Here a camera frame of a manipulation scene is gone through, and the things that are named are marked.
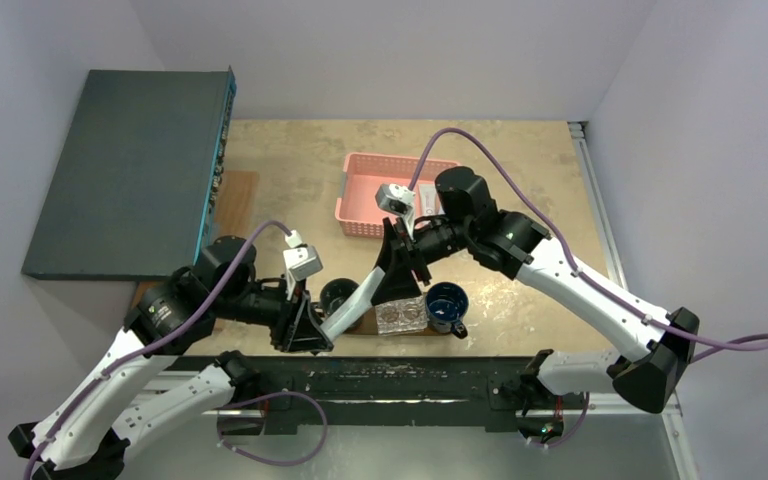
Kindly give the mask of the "clear crystal toothbrush holder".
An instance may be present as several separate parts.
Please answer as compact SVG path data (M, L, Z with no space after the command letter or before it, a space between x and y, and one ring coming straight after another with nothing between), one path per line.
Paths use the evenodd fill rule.
M423 296L377 305L375 318L377 334L380 336L419 333L428 326Z

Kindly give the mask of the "white grey toothpaste tube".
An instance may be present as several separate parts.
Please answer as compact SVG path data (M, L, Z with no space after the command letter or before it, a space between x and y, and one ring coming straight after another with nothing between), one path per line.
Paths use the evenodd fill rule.
M384 271L380 267L376 267L366 276L348 299L324 320L321 329L330 342L334 342L372 308L372 298L380 286L384 275Z

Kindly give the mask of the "dark green grey mug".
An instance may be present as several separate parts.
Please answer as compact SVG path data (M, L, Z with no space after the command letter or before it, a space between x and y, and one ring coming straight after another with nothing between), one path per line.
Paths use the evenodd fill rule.
M355 292L359 284L349 278L336 278L327 282L320 290L319 307L323 317L328 318Z

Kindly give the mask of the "navy blue mug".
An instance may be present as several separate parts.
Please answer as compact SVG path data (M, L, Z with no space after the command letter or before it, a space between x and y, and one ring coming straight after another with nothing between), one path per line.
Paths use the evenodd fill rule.
M425 294L428 326L440 334L452 334L458 339L468 336L463 318L469 309L466 292L457 284L440 282Z

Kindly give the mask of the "oval dark wooden tray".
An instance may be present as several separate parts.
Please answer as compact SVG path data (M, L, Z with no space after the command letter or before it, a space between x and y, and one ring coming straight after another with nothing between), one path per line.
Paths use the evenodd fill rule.
M368 311L361 320L359 320L354 326L350 327L347 332L353 335L367 335L367 336L380 336L377 334L375 309ZM429 326L424 331L413 334L382 336L382 337L395 337L395 336L442 336L442 334L433 331Z

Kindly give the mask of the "pink perforated plastic basket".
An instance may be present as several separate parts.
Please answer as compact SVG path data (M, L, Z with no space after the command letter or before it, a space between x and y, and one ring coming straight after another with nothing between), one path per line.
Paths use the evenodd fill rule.
M352 152L346 155L343 166L342 190L335 207L335 218L346 236L380 238L382 222L392 216L380 210L375 194L381 184L395 183L406 186L415 172L416 157ZM427 160L414 188L417 215L420 215L420 184L431 183L442 171L457 167L450 160Z

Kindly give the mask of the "white red toothpaste tube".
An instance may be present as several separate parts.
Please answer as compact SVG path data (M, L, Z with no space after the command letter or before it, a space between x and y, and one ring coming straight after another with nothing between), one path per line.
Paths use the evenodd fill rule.
M418 188L421 216L431 216L439 213L438 195L436 188L431 183L423 183Z

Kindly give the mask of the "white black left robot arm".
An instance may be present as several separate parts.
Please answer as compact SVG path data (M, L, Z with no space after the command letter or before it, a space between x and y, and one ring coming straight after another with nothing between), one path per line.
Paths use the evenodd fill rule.
M306 287L322 265L296 231L286 234L285 273L260 280L251 239L225 236L196 262L147 290L126 315L113 343L91 373L50 415L16 426L9 435L26 459L27 479L113 479L151 442L206 411L253 407L262 412L285 396L238 351L219 354L184 384L154 399L136 396L218 319L264 325L286 353L332 350L362 311L341 306L325 313Z

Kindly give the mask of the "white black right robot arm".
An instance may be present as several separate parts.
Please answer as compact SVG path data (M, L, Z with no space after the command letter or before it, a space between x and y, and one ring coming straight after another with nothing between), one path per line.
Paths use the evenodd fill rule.
M417 297L429 265L462 250L482 267L561 304L612 345L606 353L539 352L521 381L524 399L544 407L568 393L616 393L630 405L660 413L691 362L699 318L641 300L565 253L560 237L529 216L497 207L485 179L468 167L440 173L443 212L415 221L404 200L378 192L395 212L383 218L373 305Z

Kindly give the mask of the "light wooden base board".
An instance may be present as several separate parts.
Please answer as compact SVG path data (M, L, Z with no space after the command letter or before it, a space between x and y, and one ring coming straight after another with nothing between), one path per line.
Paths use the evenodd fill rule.
M244 237L253 228L251 215L259 174L253 171L229 171L223 175L214 208L211 239L226 235Z

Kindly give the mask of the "dark grey shelf board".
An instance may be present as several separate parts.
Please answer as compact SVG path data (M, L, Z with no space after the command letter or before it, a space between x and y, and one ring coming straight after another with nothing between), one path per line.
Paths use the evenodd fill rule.
M21 271L146 281L193 263L215 204L231 70L89 71Z

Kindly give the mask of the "aluminium frame rail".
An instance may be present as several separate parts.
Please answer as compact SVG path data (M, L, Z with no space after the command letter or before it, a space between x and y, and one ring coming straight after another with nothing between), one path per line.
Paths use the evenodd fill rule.
M629 294L612 225L585 138L584 124L569 122L568 128L604 250L608 278L618 285L623 294ZM607 367L607 373L614 391L633 407L647 413L660 414L669 405L673 391L668 388L666 373L658 368L657 362L630 362L619 358Z

